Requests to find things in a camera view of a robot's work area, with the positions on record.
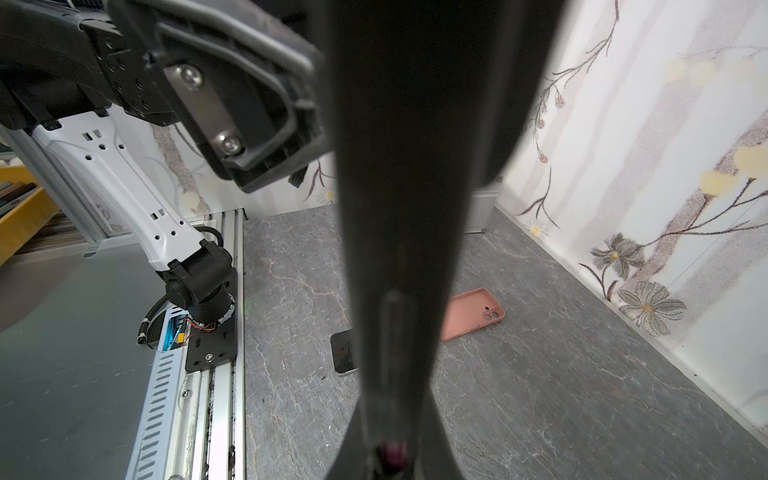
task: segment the black cable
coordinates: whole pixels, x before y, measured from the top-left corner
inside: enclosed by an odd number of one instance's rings
[[[216,237],[216,241],[219,243],[219,247],[224,248],[224,235],[222,235],[219,230],[216,230],[213,227],[206,227],[205,225],[198,225],[195,228],[197,228],[198,232],[210,233]]]
[[[149,346],[149,343],[147,343],[147,330],[149,330],[149,325],[152,323],[152,319],[155,315],[157,315],[157,311],[162,307],[166,302],[168,301],[168,295],[163,295],[160,297],[160,299],[154,303],[152,308],[149,309],[147,312],[147,315],[144,316],[144,319],[141,320],[141,325],[139,325],[139,334],[136,338],[136,343],[139,345],[146,345]]]

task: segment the yellow plastic tray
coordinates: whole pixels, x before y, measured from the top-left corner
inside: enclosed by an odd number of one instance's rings
[[[0,182],[35,182],[25,167],[0,168]],[[0,265],[22,248],[53,216],[58,206],[39,189],[0,218]]]

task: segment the gray marble tabletop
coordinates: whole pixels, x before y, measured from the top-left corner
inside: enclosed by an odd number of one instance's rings
[[[324,478],[358,396],[335,207],[245,223],[249,480]],[[498,210],[454,294],[500,323],[444,343],[432,389],[467,478],[768,478],[768,450]]]

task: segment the robotic arm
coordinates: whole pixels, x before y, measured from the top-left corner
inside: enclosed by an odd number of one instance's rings
[[[323,60],[297,34],[306,35],[304,16],[280,22],[245,0],[110,0],[108,17],[4,0],[7,12],[35,16],[26,28],[44,18],[71,36],[40,36],[39,56],[74,51],[84,67],[51,71],[0,52],[11,65],[0,71],[0,107],[12,106],[2,123],[32,131],[108,185],[102,192],[117,185],[169,298],[210,320],[226,315],[227,253],[181,223],[114,129],[101,132],[109,141],[85,134],[110,102],[158,124],[178,118],[214,171],[251,192],[286,176],[300,182],[329,149],[327,128],[361,390],[327,478],[458,479],[429,377],[463,219],[472,189],[501,170],[528,119],[563,1],[325,0]],[[5,31],[8,41],[28,37]],[[51,78],[65,79],[68,101],[51,100]]]

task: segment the gray flower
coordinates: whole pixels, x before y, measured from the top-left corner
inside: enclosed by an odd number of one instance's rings
[[[643,247],[636,241],[624,238],[621,233],[616,233],[610,240],[605,240],[608,250],[593,248],[592,255],[595,256],[594,265],[602,270],[608,265],[612,265],[616,274],[626,280],[629,277],[629,266],[643,266],[645,264],[645,255]]]
[[[621,299],[629,304],[620,306],[619,310],[652,336],[669,335],[664,319],[679,320],[686,308],[685,303],[667,298],[669,295],[669,290],[660,283],[643,280],[634,292],[619,290]]]

